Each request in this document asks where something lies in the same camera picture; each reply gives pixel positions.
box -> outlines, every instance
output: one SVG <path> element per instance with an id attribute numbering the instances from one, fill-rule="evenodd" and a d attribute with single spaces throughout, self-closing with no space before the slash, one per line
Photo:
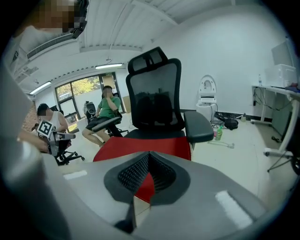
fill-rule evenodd
<path id="1" fill-rule="evenodd" d="M 285 88 L 289 87 L 292 83 L 297 83 L 296 68 L 284 64 L 267 68 L 266 73 L 266 86 Z"/>

bare leg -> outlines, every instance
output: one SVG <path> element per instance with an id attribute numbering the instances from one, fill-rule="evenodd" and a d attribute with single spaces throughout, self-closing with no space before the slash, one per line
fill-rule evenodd
<path id="1" fill-rule="evenodd" d="M 97 144 L 97 145 L 99 145 L 99 146 L 103 146 L 103 142 L 101 142 L 100 141 L 100 139 L 99 138 L 97 138 L 96 136 L 93 136 L 93 132 L 92 131 L 90 131 L 90 130 L 88 130 L 88 129 L 84 129 L 83 131 L 82 131 L 82 135 L 86 138 L 86 139 L 88 139 L 89 141 L 91 141 L 92 143 L 94 143 L 94 144 Z"/>
<path id="2" fill-rule="evenodd" d="M 99 132 L 96 132 L 96 134 L 102 138 L 104 142 L 107 142 L 111 137 L 105 133 L 105 129 L 100 130 Z"/>

red seat cushion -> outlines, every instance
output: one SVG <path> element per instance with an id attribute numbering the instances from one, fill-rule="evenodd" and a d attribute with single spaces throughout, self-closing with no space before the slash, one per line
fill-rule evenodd
<path id="1" fill-rule="evenodd" d="M 168 139 L 112 137 L 96 154 L 94 162 L 118 158 L 140 151 L 156 151 L 191 160 L 190 147 L 186 137 Z M 150 173 L 135 195 L 148 203 L 150 202 L 150 198 L 154 195 L 154 182 Z"/>

man in green shirt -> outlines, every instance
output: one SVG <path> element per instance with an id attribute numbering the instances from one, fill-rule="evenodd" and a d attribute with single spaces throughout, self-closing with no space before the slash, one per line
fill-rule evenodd
<path id="1" fill-rule="evenodd" d="M 99 138 L 93 135 L 94 133 L 92 131 L 92 128 L 100 123 L 114 118 L 116 116 L 115 113 L 118 111 L 121 104 L 121 100 L 118 97 L 113 96 L 113 89 L 111 86 L 105 86 L 103 88 L 103 95 L 104 98 L 101 100 L 96 111 L 96 118 L 90 121 L 90 123 L 82 131 L 82 135 L 86 139 L 88 139 L 92 143 L 99 145 L 100 147 L 103 146 L 103 142 L 101 142 Z M 101 137 L 104 142 L 107 142 L 110 139 L 110 136 L 105 133 L 105 129 L 96 132 L 96 134 Z"/>

desk leg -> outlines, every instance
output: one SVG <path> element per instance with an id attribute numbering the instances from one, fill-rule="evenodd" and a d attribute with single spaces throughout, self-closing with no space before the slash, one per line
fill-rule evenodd
<path id="1" fill-rule="evenodd" d="M 265 122 L 265 121 L 264 121 L 265 115 L 266 115 L 266 111 L 267 111 L 266 98 L 267 98 L 267 95 L 266 95 L 266 89 L 264 88 L 264 89 L 263 89 L 262 116 L 261 116 L 261 119 L 260 119 L 260 120 L 254 120 L 254 119 L 251 119 L 250 122 L 251 122 L 252 124 L 254 124 L 254 123 L 259 123 L 259 124 L 266 124 L 266 125 L 272 126 L 272 123 L 271 123 L 271 122 Z"/>
<path id="2" fill-rule="evenodd" d="M 293 135 L 296 123 L 297 123 L 298 113 L 299 113 L 299 106 L 300 106 L 299 101 L 293 100 L 293 102 L 292 102 L 291 121 L 290 121 L 289 127 L 287 129 L 287 132 L 285 134 L 285 138 L 282 141 L 282 143 L 281 143 L 278 150 L 277 149 L 265 148 L 264 154 L 266 156 L 268 156 L 268 155 L 272 155 L 272 156 L 282 156 L 282 155 L 284 155 L 286 157 L 292 157 L 293 156 L 293 154 L 289 151 L 287 151 L 285 153 L 285 150 L 286 150 L 287 145 L 290 142 L 290 139 L 292 138 L 292 135 Z"/>

